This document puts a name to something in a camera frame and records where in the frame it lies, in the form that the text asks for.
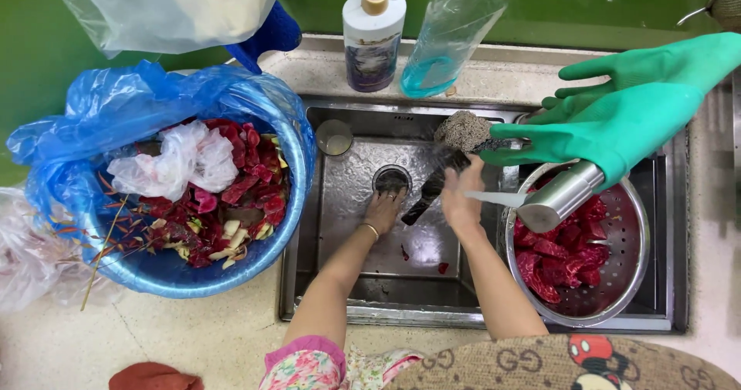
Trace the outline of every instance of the red cloth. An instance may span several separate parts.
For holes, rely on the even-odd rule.
[[[108,390],[204,390],[201,377],[158,363],[128,366],[108,380]]]

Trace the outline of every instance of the beige countertop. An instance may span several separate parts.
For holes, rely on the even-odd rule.
[[[396,82],[378,93],[352,92],[344,56],[312,50],[337,48],[337,39],[330,40],[317,45],[309,39],[301,50],[266,56],[262,64],[301,94],[401,97]],[[484,49],[461,74],[450,100],[537,105],[563,86],[560,64],[594,56]],[[690,332],[638,339],[703,357],[741,380],[741,242],[734,226],[730,109],[727,92],[717,89],[690,124]],[[0,317],[0,389],[102,390],[111,375],[145,360],[202,376],[208,390],[256,388],[265,353],[279,347],[287,327],[276,316],[278,287],[276,264],[204,299],[167,300],[127,290],[115,305],[88,306],[82,313],[41,299]],[[348,344],[367,353],[398,347],[429,353],[487,338],[480,330],[393,326],[350,326],[347,333]]]

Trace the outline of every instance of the plastic bottle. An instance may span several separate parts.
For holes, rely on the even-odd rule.
[[[352,89],[380,91],[394,80],[406,13],[405,0],[347,0],[342,33]]]
[[[507,0],[430,0],[402,74],[404,95],[446,91],[506,8]]]

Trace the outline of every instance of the stainless steel sink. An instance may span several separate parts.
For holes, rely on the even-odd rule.
[[[404,213],[420,198],[420,188],[427,178],[450,158],[449,150],[432,141],[434,130],[445,118],[465,109],[493,122],[514,122],[518,116],[533,110],[447,102],[384,103],[374,100],[368,103],[310,96],[304,97],[304,103],[308,119],[315,129],[326,120],[342,120],[350,125],[354,139],[342,156],[320,154],[317,158],[312,191],[299,228],[283,259],[280,317],[284,320],[291,319],[309,282],[362,221],[373,190],[374,176],[393,167],[402,169],[411,177],[412,189],[402,210]],[[683,146],[683,142],[677,141],[677,147]],[[661,238],[661,235],[666,236],[667,230],[664,229],[664,234],[654,233],[657,227],[666,227],[667,224],[665,218],[660,220],[666,215],[667,202],[662,201],[661,196],[671,199],[675,195],[674,186],[671,193],[662,193],[661,187],[672,183],[684,188],[682,183],[667,181],[667,156],[672,161],[685,160],[683,153],[681,157],[672,153],[661,151],[644,160],[631,175],[631,181],[636,178],[633,182],[639,184],[637,187],[642,199],[650,205],[652,234],[659,234],[655,244],[661,250],[656,252],[656,246],[652,247],[652,264],[644,281],[645,287],[634,302],[599,330],[636,333],[683,331],[686,328],[686,311],[680,314],[680,319],[675,319],[673,310],[673,296],[677,291],[680,296],[684,294],[680,306],[686,307],[686,246],[680,245],[679,255],[685,259],[685,281],[677,288],[674,287],[674,278],[682,279],[682,275],[675,272],[677,265],[672,263],[672,267],[668,267],[666,259],[657,257],[669,249]],[[483,179],[488,191],[516,191],[527,172],[529,169],[525,166],[486,166]],[[502,211],[502,207],[491,204],[484,204],[482,211],[482,225],[489,240],[496,245],[503,238],[503,233],[498,231]],[[685,224],[685,219],[681,218],[680,222]],[[681,229],[682,233],[686,231],[679,226],[672,228]],[[348,322],[484,328],[468,262],[461,251],[457,238],[445,223],[439,200],[432,202],[412,226],[397,222],[394,230],[375,244],[368,255],[347,300]],[[667,297],[668,289],[671,289],[670,297]],[[671,303],[667,303],[668,298],[671,298]],[[558,326],[549,328],[559,330]]]

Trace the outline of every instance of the floral shirt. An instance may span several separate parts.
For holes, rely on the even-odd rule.
[[[324,337],[301,337],[265,356],[260,390],[381,390],[404,368],[423,358],[397,349],[366,356],[356,346],[345,357]]]

